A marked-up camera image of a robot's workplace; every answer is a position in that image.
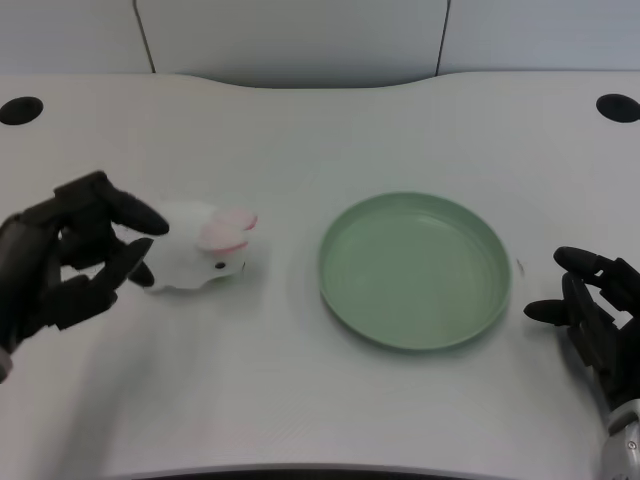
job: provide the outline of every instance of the pink rabbit ear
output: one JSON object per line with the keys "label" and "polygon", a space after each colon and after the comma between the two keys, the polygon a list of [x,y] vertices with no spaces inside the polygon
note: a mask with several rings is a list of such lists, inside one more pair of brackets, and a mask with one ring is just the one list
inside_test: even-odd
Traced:
{"label": "pink rabbit ear", "polygon": [[258,222],[258,216],[246,208],[225,208],[213,214],[213,220],[232,225],[241,230],[251,230]]}
{"label": "pink rabbit ear", "polygon": [[212,253],[230,253],[247,246],[242,230],[226,223],[213,221],[200,230],[198,248]]}

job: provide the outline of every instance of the table surface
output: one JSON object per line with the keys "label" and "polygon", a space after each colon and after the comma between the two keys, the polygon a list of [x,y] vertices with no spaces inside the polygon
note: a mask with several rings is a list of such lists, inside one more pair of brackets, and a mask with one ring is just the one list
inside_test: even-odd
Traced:
{"label": "table surface", "polygon": [[[91,170],[149,201],[260,216],[242,276],[198,293],[126,285],[106,314],[40,332],[0,388],[0,465],[15,480],[280,463],[369,464],[478,478],[586,479],[601,401],[532,300],[558,297],[573,245],[640,265],[632,192],[639,73],[458,74],[398,87],[263,90],[171,75],[0,77],[0,214]],[[506,318],[449,351],[406,355],[323,308],[322,233],[369,196],[423,191],[482,216],[510,251]]]}

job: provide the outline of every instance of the robotic hand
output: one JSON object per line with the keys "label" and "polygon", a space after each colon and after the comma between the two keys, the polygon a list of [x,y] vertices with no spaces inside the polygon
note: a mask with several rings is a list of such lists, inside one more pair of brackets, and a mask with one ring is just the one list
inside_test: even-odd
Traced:
{"label": "robotic hand", "polygon": [[[529,304],[534,320],[566,326],[582,362],[593,367],[612,413],[602,455],[603,480],[640,480],[640,273],[618,258],[561,247],[553,258],[567,273],[563,300]],[[592,299],[586,285],[618,311],[633,318],[618,329],[613,318]]]}
{"label": "robotic hand", "polygon": [[[112,222],[149,235],[169,231],[167,222],[132,195],[94,172],[54,190],[45,202],[9,217],[0,226],[0,382],[12,368],[11,354],[44,326],[69,328],[108,310],[128,278],[151,286],[142,259],[153,240],[129,245]],[[95,277],[62,282],[60,268],[104,262]]]}

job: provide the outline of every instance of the green plate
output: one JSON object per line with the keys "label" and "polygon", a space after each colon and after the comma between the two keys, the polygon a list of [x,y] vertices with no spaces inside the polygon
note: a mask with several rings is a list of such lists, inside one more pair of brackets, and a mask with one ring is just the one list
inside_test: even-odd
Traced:
{"label": "green plate", "polygon": [[320,248],[320,288],[335,315],[390,347],[464,342],[504,312],[511,268],[477,215],[444,198],[391,193],[344,212]]}

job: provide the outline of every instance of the white plush rabbit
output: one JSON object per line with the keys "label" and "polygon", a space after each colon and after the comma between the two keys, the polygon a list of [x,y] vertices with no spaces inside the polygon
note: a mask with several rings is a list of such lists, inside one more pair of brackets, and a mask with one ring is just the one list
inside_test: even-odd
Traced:
{"label": "white plush rabbit", "polygon": [[170,202],[154,208],[171,230],[155,239],[145,263],[155,283],[148,290],[171,286],[195,289],[209,280],[244,268],[246,231],[257,222],[240,208],[220,209],[204,202]]}

